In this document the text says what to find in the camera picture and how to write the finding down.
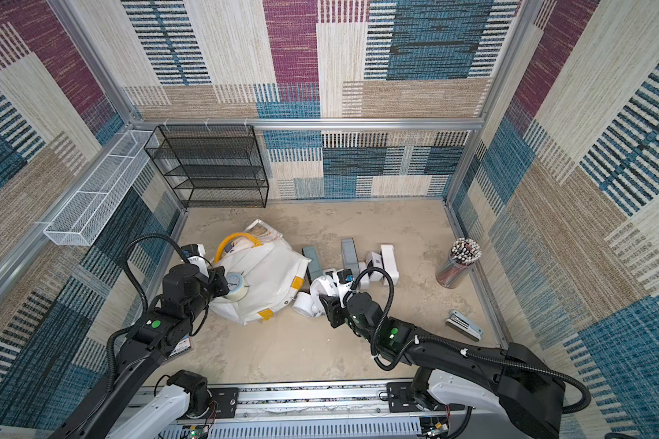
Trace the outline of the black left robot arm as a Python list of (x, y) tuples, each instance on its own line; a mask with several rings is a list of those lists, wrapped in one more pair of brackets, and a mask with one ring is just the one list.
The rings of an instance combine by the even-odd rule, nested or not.
[[(162, 280), (162, 294), (149, 301), (129, 266), (129, 256), (143, 241), (168, 243), (181, 259)], [(85, 396), (53, 438), (104, 438), (146, 379), (186, 336), (196, 336), (198, 316), (209, 314), (212, 300), (229, 294), (223, 267), (212, 267), (201, 244), (179, 246), (170, 236), (150, 233), (124, 247), (124, 273), (143, 308), (130, 327), (115, 331), (106, 342), (106, 375)]]

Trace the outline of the white oval alarm clock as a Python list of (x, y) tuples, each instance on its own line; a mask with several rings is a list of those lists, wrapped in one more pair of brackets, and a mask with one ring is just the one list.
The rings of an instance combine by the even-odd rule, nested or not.
[(320, 302), (322, 296), (338, 297), (340, 295), (337, 283), (328, 274), (317, 277), (310, 285), (309, 292), (314, 305), (320, 310), (323, 310), (323, 305)]

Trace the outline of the round blue cream alarm clock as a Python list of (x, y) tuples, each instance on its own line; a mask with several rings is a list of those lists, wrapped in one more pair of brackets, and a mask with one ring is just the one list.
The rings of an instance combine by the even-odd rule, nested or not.
[(228, 302), (235, 303), (244, 299), (248, 293), (248, 283), (245, 278), (238, 273), (230, 273), (225, 277), (229, 292), (223, 297)]

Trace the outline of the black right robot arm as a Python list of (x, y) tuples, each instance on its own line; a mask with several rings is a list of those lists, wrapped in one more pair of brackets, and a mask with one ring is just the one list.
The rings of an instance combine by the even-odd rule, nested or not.
[(452, 404), (468, 412), (482, 409), (507, 420), (531, 438), (557, 438), (561, 418), (591, 404), (585, 384), (554, 371), (529, 348), (513, 343), (507, 349), (483, 348), (443, 338), (422, 327), (392, 318), (395, 284), (382, 270), (388, 286), (385, 305), (359, 289), (373, 267), (354, 276), (349, 270), (329, 271), (310, 285), (310, 296), (332, 327), (346, 325), (365, 339), (375, 364), (392, 371), (400, 364), (417, 367), (403, 401), (423, 411)]

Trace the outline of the grey square device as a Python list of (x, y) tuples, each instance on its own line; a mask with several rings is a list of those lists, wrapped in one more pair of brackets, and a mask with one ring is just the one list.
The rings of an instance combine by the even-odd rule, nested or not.
[(342, 261), (344, 268), (349, 269), (353, 275), (353, 279), (356, 279), (359, 274), (367, 268), (367, 264), (358, 259), (353, 238), (342, 239), (340, 245), (342, 245)]

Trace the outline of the white canvas bag yellow handles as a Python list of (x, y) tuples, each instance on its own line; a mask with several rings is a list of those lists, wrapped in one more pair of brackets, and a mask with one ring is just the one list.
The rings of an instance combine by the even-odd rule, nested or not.
[(238, 273), (245, 278), (246, 297), (235, 303), (215, 298), (210, 308), (243, 326), (268, 320), (294, 300), (305, 283), (308, 264), (309, 259), (293, 250), (281, 232), (257, 219), (242, 232), (225, 237), (213, 259), (225, 275)]

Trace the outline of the white rectangular alarm clock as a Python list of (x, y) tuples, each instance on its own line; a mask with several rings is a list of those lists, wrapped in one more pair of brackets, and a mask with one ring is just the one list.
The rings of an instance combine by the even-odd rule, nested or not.
[(381, 256), (384, 270), (392, 280), (393, 285), (397, 285), (399, 281), (399, 270), (395, 258), (395, 246), (393, 244), (382, 244)]

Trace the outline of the white twin bell alarm clock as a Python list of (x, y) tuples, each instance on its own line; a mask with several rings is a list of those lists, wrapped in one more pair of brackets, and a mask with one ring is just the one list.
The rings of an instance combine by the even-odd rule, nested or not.
[(294, 300), (293, 309), (298, 314), (305, 316), (306, 318), (317, 318), (318, 316), (322, 315), (321, 310), (316, 305), (311, 294), (307, 292), (300, 291), (297, 293)]

